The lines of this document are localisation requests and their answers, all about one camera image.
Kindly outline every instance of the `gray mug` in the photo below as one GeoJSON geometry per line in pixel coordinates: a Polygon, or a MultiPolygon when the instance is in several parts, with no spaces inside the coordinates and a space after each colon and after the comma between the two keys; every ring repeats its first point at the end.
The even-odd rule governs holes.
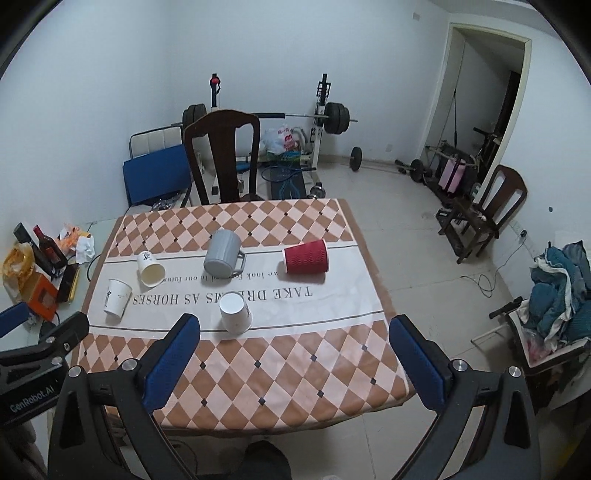
{"type": "Polygon", "coordinates": [[[246,254],[240,250],[240,237],[231,230],[220,228],[209,241],[209,247],[203,268],[216,278],[230,278],[232,275],[242,273],[246,263],[246,254]],[[238,257],[242,258],[240,268],[236,268],[238,257]]]}

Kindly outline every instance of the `mug handle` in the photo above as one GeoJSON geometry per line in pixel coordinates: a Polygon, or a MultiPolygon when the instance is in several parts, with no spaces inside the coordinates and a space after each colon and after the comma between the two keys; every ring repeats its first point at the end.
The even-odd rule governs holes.
{"type": "Polygon", "coordinates": [[[242,273],[244,271],[244,265],[246,263],[246,253],[244,253],[242,250],[238,251],[238,258],[242,258],[242,264],[240,265],[240,268],[237,268],[236,270],[234,270],[234,274],[235,273],[242,273]]]}

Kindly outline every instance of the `wine bottle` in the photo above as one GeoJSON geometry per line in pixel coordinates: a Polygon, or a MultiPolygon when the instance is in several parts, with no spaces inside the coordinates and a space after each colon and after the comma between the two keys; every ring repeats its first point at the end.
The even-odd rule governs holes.
{"type": "Polygon", "coordinates": [[[63,254],[60,247],[57,246],[56,241],[50,236],[43,234],[39,225],[33,227],[33,232],[35,232],[35,235],[37,235],[37,238],[39,239],[39,248],[45,253],[53,266],[58,270],[64,268],[68,263],[68,259],[63,254]]]}
{"type": "Polygon", "coordinates": [[[49,261],[47,256],[39,250],[37,244],[31,238],[31,235],[27,232],[27,229],[19,223],[14,229],[14,236],[20,244],[29,244],[33,249],[33,255],[35,256],[35,263],[41,268],[50,278],[53,280],[57,277],[57,270],[53,267],[53,264],[49,261]]]}

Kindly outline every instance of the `blue gripper pad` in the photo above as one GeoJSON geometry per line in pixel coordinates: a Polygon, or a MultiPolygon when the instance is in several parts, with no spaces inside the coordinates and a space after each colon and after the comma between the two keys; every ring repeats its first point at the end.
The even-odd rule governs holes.
{"type": "Polygon", "coordinates": [[[144,380],[144,398],[142,402],[150,414],[166,405],[170,394],[177,385],[178,379],[199,344],[201,337],[199,320],[195,315],[186,313],[179,322],[187,317],[184,326],[176,332],[172,339],[169,339],[168,336],[173,333],[172,330],[175,327],[163,340],[159,340],[159,342],[169,340],[170,343],[161,353],[160,358],[144,380]]]}
{"type": "Polygon", "coordinates": [[[453,380],[449,358],[436,343],[425,339],[406,315],[392,319],[388,337],[423,405],[440,414],[453,380]]]}
{"type": "Polygon", "coordinates": [[[21,301],[0,313],[0,338],[26,322],[31,312],[29,305],[21,301]]]}

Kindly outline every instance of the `black pants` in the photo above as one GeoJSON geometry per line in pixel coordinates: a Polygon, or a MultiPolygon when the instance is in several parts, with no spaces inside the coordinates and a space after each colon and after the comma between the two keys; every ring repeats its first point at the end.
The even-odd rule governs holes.
{"type": "Polygon", "coordinates": [[[290,464],[279,448],[266,441],[248,446],[244,460],[232,473],[199,475],[199,480],[291,480],[290,464]]]}

